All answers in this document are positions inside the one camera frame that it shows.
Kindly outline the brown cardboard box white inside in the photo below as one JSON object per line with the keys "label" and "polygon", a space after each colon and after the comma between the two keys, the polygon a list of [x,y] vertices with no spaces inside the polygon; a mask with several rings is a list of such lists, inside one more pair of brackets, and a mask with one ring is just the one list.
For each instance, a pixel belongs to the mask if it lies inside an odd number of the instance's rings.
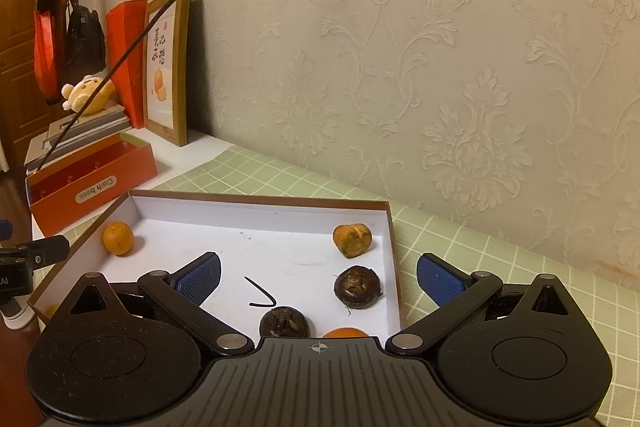
{"label": "brown cardboard box white inside", "polygon": [[[126,256],[103,246],[103,230],[113,221],[134,233]],[[346,258],[333,231],[353,223],[367,225],[372,244]],[[390,206],[380,200],[130,191],[85,229],[29,303],[45,317],[87,272],[133,282],[153,270],[174,272],[206,251],[220,258],[221,280],[203,309],[250,338],[259,337],[268,303],[302,312],[317,337],[355,327],[386,340],[406,324]],[[334,295],[335,279],[352,265],[372,269],[381,280],[382,296],[366,309],[349,310]]]}

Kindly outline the red hanging bag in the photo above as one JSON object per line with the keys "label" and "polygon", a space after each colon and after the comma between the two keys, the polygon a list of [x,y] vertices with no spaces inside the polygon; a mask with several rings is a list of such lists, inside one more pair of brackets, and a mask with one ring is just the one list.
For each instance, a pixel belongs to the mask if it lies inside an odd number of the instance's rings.
{"label": "red hanging bag", "polygon": [[60,77],[56,56],[55,0],[36,0],[34,11],[34,74],[48,104],[60,98]]}

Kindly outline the wooden picture frame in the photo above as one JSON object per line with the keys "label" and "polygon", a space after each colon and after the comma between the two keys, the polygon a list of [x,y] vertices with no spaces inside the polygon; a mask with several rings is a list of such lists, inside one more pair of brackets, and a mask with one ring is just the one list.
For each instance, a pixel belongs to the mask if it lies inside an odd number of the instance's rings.
{"label": "wooden picture frame", "polygon": [[154,22],[143,41],[144,124],[177,146],[188,143],[186,46],[191,0],[153,0],[145,20]]}

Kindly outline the brown wooden door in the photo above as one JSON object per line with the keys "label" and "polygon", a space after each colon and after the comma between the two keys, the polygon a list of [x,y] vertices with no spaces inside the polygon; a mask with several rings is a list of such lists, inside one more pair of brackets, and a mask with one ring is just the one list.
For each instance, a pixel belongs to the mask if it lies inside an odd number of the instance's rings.
{"label": "brown wooden door", "polygon": [[10,169],[23,165],[30,140],[64,116],[48,104],[34,75],[36,0],[0,0],[1,145]]}

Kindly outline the small orange tangerine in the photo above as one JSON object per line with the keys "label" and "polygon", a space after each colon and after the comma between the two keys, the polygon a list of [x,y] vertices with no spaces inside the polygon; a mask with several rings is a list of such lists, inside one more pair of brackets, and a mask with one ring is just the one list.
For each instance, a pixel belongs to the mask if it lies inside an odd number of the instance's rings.
{"label": "small orange tangerine", "polygon": [[134,248],[134,233],[127,223],[113,221],[104,228],[102,243],[110,254],[118,257],[126,256]]}

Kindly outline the red cloth book box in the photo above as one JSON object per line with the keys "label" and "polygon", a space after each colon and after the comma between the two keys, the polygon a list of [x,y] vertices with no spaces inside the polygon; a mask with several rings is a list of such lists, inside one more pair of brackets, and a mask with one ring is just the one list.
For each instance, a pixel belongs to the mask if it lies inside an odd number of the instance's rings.
{"label": "red cloth book box", "polygon": [[156,176],[152,145],[115,133],[30,174],[26,194],[41,233],[51,236]]}

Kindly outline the dark round water chestnut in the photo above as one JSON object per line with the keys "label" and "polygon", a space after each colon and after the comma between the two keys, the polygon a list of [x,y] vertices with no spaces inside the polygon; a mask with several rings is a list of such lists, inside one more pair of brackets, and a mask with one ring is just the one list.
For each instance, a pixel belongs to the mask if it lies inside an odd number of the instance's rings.
{"label": "dark round water chestnut", "polygon": [[309,338],[305,315],[292,307],[275,307],[262,316],[259,334],[271,338]]}

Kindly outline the small plush toy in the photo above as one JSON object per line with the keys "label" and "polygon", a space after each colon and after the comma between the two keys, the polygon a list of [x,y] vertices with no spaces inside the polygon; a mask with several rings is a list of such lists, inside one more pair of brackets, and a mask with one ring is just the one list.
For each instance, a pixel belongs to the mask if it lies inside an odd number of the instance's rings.
{"label": "small plush toy", "polygon": [[63,109],[66,112],[79,113],[84,107],[84,115],[92,115],[101,112],[115,93],[115,85],[112,80],[108,80],[101,90],[98,90],[102,78],[99,76],[87,75],[75,86],[70,83],[64,84],[61,94],[64,98]]}

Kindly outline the black hanging bag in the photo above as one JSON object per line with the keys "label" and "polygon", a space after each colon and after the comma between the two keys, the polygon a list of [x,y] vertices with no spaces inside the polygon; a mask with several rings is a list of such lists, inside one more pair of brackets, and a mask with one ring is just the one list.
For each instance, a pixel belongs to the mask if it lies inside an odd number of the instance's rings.
{"label": "black hanging bag", "polygon": [[106,67],[105,37],[96,10],[76,4],[66,31],[66,82],[77,84]]}

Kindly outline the stack of grey books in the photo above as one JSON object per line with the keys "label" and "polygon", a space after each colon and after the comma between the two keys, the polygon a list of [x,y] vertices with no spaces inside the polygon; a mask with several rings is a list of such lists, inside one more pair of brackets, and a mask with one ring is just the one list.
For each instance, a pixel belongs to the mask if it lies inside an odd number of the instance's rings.
{"label": "stack of grey books", "polygon": [[[68,123],[73,119],[68,115],[50,124],[47,131],[42,132],[32,138],[29,143],[24,167],[28,171],[34,171],[41,159],[51,150],[52,145],[62,134]],[[48,161],[54,161],[69,153],[75,152],[78,148],[92,144],[107,136],[130,128],[130,121],[125,113],[125,109],[115,104],[104,108],[101,112],[81,116],[78,121],[68,130],[64,138],[49,156]]]}

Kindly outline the red paper envelope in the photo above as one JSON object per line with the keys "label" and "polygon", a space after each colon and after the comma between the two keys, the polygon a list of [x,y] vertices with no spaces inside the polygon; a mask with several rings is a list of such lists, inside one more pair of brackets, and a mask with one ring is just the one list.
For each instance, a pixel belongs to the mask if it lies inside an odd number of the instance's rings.
{"label": "red paper envelope", "polygon": [[[107,65],[113,66],[140,34],[145,25],[146,0],[128,0],[106,14]],[[125,109],[134,128],[144,127],[142,100],[142,44],[128,55],[112,81],[117,101]]]}

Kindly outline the walnut-like brown fruit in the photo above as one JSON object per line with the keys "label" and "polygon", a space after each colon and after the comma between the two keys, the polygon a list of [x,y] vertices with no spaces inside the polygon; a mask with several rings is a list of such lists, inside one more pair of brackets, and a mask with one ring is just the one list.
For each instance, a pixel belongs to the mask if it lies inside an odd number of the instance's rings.
{"label": "walnut-like brown fruit", "polygon": [[369,250],[372,233],[363,223],[339,225],[333,231],[333,242],[346,258],[355,258]]}

